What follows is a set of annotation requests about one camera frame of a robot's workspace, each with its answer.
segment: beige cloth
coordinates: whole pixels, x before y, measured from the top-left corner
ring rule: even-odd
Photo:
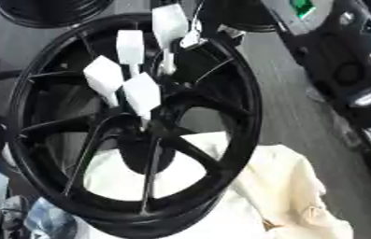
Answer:
[[[227,146],[225,133],[195,134],[185,138],[217,159]],[[164,197],[183,190],[204,174],[200,164],[178,153],[173,163],[157,176],[155,195]],[[84,183],[95,194],[139,200],[144,176],[130,171],[118,150],[110,150],[93,159]],[[168,238],[353,238],[348,222],[334,218],[326,210],[321,200],[324,193],[324,186],[306,158],[284,146],[257,147],[250,164],[227,190],[219,205],[190,229]],[[267,232],[263,219],[279,227]],[[81,220],[79,228],[78,239],[117,238],[99,232]]]
[[[326,209],[326,189],[309,161],[289,148],[257,147],[232,188],[277,226],[268,231],[271,238],[353,238],[350,224]]]

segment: floor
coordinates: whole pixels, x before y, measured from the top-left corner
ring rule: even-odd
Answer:
[[[105,14],[143,11],[149,8],[147,2],[118,0]],[[0,17],[0,69],[24,68],[63,31],[22,28]],[[335,132],[327,106],[306,97],[304,70],[273,33],[248,34],[242,51],[262,86],[262,144],[283,144],[306,155],[327,186],[330,210],[352,224],[355,238],[371,239],[371,175]],[[6,112],[4,97],[11,84],[0,85],[0,114]]]

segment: white foam block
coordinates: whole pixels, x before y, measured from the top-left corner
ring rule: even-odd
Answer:
[[[143,32],[139,30],[119,30],[117,36],[117,52],[120,63],[144,63]]]
[[[83,74],[94,91],[105,97],[110,105],[118,105],[115,91],[122,86],[124,77],[117,63],[99,56],[83,70]]]
[[[154,8],[151,15],[153,33],[161,49],[168,49],[173,40],[188,33],[189,23],[180,4]]]
[[[161,104],[161,90],[154,80],[142,73],[123,84],[125,97],[137,115],[147,118]]]

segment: green light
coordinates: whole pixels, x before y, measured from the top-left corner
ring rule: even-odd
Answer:
[[[294,8],[297,17],[300,19],[303,19],[315,8],[310,0],[290,0],[290,5]]]

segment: black wheel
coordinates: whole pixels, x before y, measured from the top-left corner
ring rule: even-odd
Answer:
[[[115,42],[120,29],[145,33],[143,69],[162,89],[163,103],[152,111],[152,121],[144,132],[140,130],[140,118],[122,95],[120,107],[108,108],[87,87],[81,73],[98,55],[118,61]],[[22,72],[9,109],[9,146],[26,178],[53,204],[97,229],[125,238],[167,236],[203,218],[248,163],[260,135],[261,94],[255,76],[236,49],[214,38],[201,47],[180,51],[178,71],[171,77],[153,74],[160,61],[159,52],[151,32],[151,15],[119,15],[88,22],[40,52]],[[53,88],[59,88],[63,95],[67,94],[65,90],[83,89],[97,101],[96,110],[68,119],[58,119],[47,110],[39,117],[37,111],[44,105],[61,102],[48,96]],[[230,142],[219,160],[180,137],[193,133],[179,122],[195,107],[216,110],[227,121]],[[74,170],[66,172],[45,142],[56,134],[75,132],[87,136]],[[141,200],[109,199],[83,186],[89,163],[109,138],[117,140],[126,164],[145,177]],[[206,175],[185,190],[155,198],[154,178],[170,164],[176,151],[195,159]]]
[[[0,0],[0,14],[15,24],[57,28],[85,22],[113,0]]]

